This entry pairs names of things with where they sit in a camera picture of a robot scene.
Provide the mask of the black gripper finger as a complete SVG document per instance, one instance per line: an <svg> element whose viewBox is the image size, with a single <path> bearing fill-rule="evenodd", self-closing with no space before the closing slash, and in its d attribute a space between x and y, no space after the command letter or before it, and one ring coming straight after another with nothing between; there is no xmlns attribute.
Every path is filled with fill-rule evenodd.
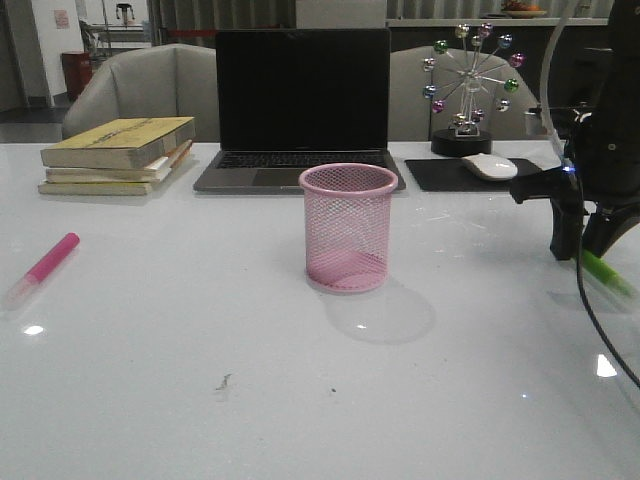
<svg viewBox="0 0 640 480"><path fill-rule="evenodd" d="M583 248L601 258L625 233L639 224L639 205L598 204L583 233Z"/></svg>
<svg viewBox="0 0 640 480"><path fill-rule="evenodd" d="M552 237L550 251L556 260L574 258L582 239L584 206L579 197L552 198Z"/></svg>

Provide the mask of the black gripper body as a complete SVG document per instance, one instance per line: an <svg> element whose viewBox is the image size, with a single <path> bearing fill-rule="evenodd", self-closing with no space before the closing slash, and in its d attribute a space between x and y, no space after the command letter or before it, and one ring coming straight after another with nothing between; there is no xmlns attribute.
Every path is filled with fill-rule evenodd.
<svg viewBox="0 0 640 480"><path fill-rule="evenodd" d="M573 119L559 166L511 181L516 203L553 199L611 200L639 196L639 104L604 102Z"/></svg>

